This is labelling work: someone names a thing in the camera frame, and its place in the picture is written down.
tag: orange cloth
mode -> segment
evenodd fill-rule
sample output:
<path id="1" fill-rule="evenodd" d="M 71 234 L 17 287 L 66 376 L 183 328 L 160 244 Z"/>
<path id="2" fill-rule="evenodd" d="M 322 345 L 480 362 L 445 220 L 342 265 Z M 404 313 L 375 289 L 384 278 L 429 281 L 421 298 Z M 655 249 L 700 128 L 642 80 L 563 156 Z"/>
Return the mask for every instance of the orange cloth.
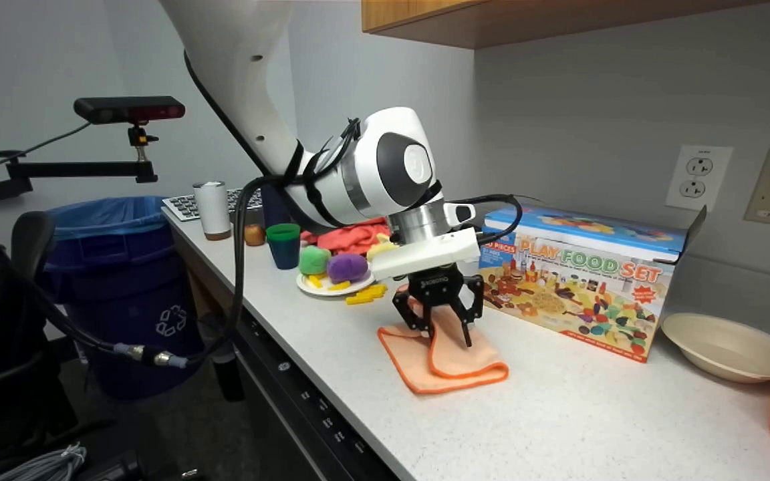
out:
<path id="1" fill-rule="evenodd" d="M 315 244 L 319 249 L 330 250 L 333 255 L 366 255 L 370 246 L 378 244 L 377 234 L 390 236 L 391 230 L 385 223 L 385 217 L 370 219 L 348 227 L 339 228 L 323 235 L 302 232 L 302 240 Z"/>
<path id="2" fill-rule="evenodd" d="M 409 305 L 416 315 L 422 314 L 418 299 L 409 298 Z M 479 329 L 471 331 L 473 346 L 465 347 L 462 325 L 453 309 L 446 305 L 434 307 L 432 322 L 432 341 L 404 323 L 377 332 L 409 389 L 415 393 L 446 393 L 507 379 L 510 368 Z"/>

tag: white plate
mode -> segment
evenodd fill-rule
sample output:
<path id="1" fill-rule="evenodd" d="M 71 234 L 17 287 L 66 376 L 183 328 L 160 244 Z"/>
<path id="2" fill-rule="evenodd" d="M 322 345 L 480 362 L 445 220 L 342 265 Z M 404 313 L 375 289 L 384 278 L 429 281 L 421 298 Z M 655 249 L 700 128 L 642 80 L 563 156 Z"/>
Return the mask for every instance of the white plate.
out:
<path id="1" fill-rule="evenodd" d="M 361 289 L 364 289 L 364 287 L 372 284 L 373 280 L 375 280 L 373 278 L 373 273 L 368 269 L 367 274 L 365 274 L 360 281 L 354 281 L 354 283 L 350 284 L 349 287 L 346 287 L 346 289 L 330 291 L 329 287 L 334 286 L 334 284 L 329 277 L 324 277 L 320 280 L 320 282 L 323 283 L 323 286 L 319 288 L 314 287 L 314 285 L 311 284 L 311 281 L 308 281 L 307 278 L 308 276 L 305 276 L 304 274 L 299 274 L 299 276 L 296 277 L 296 285 L 299 286 L 299 289 L 302 289 L 306 293 L 311 293 L 311 295 L 325 296 L 347 295 L 348 293 L 358 292 Z"/>
<path id="2" fill-rule="evenodd" d="M 770 381 L 770 335 L 720 317 L 681 313 L 661 331 L 703 371 L 736 383 Z"/>

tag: counter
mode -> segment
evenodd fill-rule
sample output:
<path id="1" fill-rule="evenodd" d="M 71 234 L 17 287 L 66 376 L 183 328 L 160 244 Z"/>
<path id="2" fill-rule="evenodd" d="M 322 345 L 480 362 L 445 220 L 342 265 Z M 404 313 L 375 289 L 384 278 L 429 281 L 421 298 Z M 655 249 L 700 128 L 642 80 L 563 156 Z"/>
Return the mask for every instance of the counter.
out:
<path id="1" fill-rule="evenodd" d="M 166 216 L 232 287 L 231 240 Z M 393 283 L 370 304 L 309 297 L 268 249 L 245 251 L 245 306 L 401 479 L 770 480 L 770 383 L 711 377 L 663 336 L 642 365 L 486 310 L 510 378 L 417 396 L 376 338 L 402 322 Z"/>

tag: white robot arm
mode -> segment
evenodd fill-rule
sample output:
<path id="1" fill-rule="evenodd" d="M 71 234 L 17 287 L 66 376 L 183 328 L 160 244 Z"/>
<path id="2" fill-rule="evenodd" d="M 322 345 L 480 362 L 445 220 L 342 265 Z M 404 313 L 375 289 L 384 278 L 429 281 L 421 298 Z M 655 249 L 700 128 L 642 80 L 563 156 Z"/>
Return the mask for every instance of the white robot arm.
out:
<path id="1" fill-rule="evenodd" d="M 308 152 L 276 112 L 265 83 L 267 63 L 287 25 L 291 3 L 160 3 L 180 35 L 198 89 L 263 175 L 278 183 L 296 222 L 309 231 L 326 232 L 387 216 L 401 247 L 373 259 L 374 276 L 409 276 L 410 293 L 395 296 L 394 303 L 407 325 L 425 334 L 432 329 L 428 308 L 452 305 L 470 345 L 468 328 L 482 311 L 483 281 L 462 277 L 453 263 L 479 257 L 483 238 L 473 229 L 451 232 L 473 217 L 474 209 L 465 205 L 468 215 L 460 219 L 459 205 L 444 202 L 430 142 L 415 111 L 396 107 L 373 113 L 360 125 L 351 121 L 338 148 Z M 463 284 L 476 298 L 468 310 L 458 298 Z M 424 316 L 408 310 L 409 295 L 422 301 Z M 241 303 L 241 293 L 235 293 L 236 301 Z"/>

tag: brown ball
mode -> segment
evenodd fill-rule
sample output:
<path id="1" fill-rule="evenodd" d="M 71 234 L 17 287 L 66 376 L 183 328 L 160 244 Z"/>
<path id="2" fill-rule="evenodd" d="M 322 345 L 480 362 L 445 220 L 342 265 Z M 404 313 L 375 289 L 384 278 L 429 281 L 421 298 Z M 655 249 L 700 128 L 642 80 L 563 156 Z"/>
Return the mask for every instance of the brown ball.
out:
<path id="1" fill-rule="evenodd" d="M 245 226 L 245 244 L 247 246 L 263 246 L 266 243 L 266 231 L 256 224 Z"/>

